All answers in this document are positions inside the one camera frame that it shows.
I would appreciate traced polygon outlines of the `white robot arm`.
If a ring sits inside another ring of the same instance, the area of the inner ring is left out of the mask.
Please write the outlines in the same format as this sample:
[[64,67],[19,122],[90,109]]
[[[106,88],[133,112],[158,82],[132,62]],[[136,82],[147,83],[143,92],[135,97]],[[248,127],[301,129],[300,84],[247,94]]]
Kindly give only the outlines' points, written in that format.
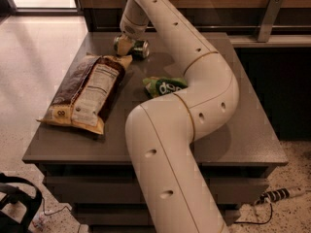
[[190,144],[222,127],[239,100],[238,82],[217,49],[169,0],[128,0],[121,30],[133,39],[153,25],[187,88],[135,107],[128,152],[156,233],[229,233]]

